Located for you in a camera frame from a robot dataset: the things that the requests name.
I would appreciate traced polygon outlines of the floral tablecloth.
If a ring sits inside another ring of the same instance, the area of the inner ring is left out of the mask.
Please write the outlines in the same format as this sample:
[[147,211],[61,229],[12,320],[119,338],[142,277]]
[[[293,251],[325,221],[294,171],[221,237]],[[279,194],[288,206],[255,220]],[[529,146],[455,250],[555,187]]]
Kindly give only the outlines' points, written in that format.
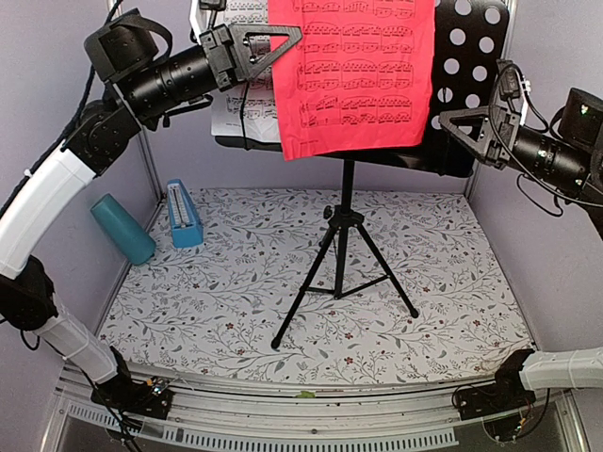
[[454,194],[358,191],[353,208],[399,280],[350,232],[345,297],[329,251],[282,344],[334,190],[201,189],[204,242],[177,249],[170,219],[131,268],[99,335],[131,362],[215,377],[375,385],[484,378],[530,332],[480,224]]

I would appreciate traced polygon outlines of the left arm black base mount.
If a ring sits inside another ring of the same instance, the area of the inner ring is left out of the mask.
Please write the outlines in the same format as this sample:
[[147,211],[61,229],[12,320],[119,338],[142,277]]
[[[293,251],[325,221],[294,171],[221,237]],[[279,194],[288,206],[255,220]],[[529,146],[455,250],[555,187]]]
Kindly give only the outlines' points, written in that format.
[[90,399],[120,412],[166,420],[173,397],[174,392],[170,389],[157,389],[153,383],[135,382],[118,375],[107,382],[95,383]]

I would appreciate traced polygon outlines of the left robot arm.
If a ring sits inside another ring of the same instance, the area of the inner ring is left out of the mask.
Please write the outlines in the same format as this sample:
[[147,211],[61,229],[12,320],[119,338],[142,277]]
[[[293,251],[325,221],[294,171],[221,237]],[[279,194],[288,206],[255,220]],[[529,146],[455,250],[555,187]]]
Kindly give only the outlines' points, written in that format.
[[101,176],[142,129],[187,110],[213,90],[253,80],[302,39],[296,26],[210,24],[181,52],[159,50],[171,33],[137,10],[111,15],[85,40],[91,73],[105,87],[82,103],[62,137],[24,176],[1,210],[1,313],[83,370],[121,409],[140,399],[120,355],[94,338],[57,300],[33,256],[69,202]]

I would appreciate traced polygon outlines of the teal cylindrical cup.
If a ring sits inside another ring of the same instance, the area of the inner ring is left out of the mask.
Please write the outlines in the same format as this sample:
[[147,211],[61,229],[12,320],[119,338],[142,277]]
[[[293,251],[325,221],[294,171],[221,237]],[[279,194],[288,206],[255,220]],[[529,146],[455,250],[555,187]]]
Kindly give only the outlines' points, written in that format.
[[110,194],[105,194],[90,212],[132,265],[142,265],[154,255],[154,240]]

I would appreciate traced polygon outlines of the blue metronome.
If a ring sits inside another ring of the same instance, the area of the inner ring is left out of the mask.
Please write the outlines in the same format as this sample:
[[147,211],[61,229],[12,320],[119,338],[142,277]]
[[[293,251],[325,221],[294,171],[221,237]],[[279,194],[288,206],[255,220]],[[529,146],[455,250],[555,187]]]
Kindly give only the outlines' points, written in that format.
[[180,179],[167,183],[172,243],[177,249],[192,248],[204,242],[204,226],[194,202]]

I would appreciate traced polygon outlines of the black music stand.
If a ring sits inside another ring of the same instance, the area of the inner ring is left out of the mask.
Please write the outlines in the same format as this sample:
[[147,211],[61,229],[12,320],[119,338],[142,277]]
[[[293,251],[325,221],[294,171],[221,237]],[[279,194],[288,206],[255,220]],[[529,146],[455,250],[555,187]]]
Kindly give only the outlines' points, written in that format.
[[349,231],[364,239],[383,270],[383,275],[357,286],[364,291],[374,284],[390,281],[411,317],[418,311],[405,293],[393,270],[386,263],[364,225],[365,218],[351,207],[354,165],[373,163],[395,168],[422,170],[439,175],[467,178],[473,159],[461,146],[452,143],[439,128],[440,115],[466,105],[483,105],[494,83],[496,60],[502,54],[511,20],[507,1],[440,1],[435,8],[435,56],[432,82],[435,93],[430,103],[427,130],[421,143],[409,148],[382,148],[376,152],[353,150],[338,153],[343,160],[341,202],[328,206],[324,217],[328,228],[319,243],[318,255],[301,284],[280,329],[271,341],[278,349],[304,296],[318,292],[334,299],[354,294],[343,287],[348,257]]

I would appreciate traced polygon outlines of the red sheet music paper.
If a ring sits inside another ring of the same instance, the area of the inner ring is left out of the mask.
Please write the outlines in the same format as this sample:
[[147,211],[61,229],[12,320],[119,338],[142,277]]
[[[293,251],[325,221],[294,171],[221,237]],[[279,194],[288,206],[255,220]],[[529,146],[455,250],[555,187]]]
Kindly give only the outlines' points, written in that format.
[[302,39],[272,67],[282,152],[414,147],[429,122],[433,1],[270,1]]

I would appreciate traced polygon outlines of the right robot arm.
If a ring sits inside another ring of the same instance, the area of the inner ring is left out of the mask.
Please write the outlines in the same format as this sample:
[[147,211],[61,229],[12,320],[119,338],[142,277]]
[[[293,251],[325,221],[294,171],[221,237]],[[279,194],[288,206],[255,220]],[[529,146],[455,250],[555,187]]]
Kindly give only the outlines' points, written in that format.
[[[602,194],[602,101],[571,89],[554,119],[558,130],[536,131],[521,114],[490,104],[444,111],[441,127],[480,163],[513,169],[567,202],[595,209],[590,195]],[[506,359],[487,391],[487,402],[508,410],[523,393],[553,388],[599,388],[601,348],[565,352],[521,349]]]

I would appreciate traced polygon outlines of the white sheet music paper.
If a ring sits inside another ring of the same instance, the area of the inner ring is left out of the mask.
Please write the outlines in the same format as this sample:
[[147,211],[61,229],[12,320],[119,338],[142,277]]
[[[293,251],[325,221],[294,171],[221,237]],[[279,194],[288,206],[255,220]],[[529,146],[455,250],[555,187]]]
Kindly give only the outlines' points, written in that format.
[[[229,1],[218,24],[266,24],[266,0]],[[250,82],[216,92],[211,105],[213,136],[246,137],[263,143],[280,141],[271,69]]]

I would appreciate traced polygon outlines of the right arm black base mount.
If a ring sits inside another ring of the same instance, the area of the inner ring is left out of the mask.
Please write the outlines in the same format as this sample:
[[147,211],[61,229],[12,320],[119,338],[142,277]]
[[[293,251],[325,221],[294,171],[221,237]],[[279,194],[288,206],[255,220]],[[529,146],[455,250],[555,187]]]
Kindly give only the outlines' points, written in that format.
[[513,352],[495,372],[493,383],[458,387],[451,396],[451,403],[461,419],[475,419],[533,404],[536,395],[523,386],[519,376],[524,362],[533,353],[531,348]]

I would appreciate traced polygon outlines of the aluminium front frame rail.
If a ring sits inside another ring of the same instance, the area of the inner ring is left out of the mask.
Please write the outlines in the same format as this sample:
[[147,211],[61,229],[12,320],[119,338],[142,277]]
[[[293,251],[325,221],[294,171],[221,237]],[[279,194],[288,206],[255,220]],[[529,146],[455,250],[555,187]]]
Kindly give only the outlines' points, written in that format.
[[134,417],[126,443],[116,419],[92,403],[82,373],[65,365],[53,393],[44,451],[590,451],[572,393],[541,391],[534,404],[463,419],[456,381],[337,385],[204,377],[135,364],[173,393],[164,420]]

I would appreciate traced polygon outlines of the left aluminium corner post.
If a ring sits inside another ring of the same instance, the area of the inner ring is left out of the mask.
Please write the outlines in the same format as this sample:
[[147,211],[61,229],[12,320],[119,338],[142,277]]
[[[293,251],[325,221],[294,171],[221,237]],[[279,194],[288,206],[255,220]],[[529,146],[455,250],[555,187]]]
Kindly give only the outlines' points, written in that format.
[[[105,4],[109,20],[113,20],[123,14],[122,1],[106,0]],[[129,105],[127,106],[127,109],[139,127],[136,143],[138,144],[144,172],[147,176],[150,188],[155,196],[156,201],[161,202],[163,199],[162,185],[148,134],[142,123],[136,118],[134,111]]]

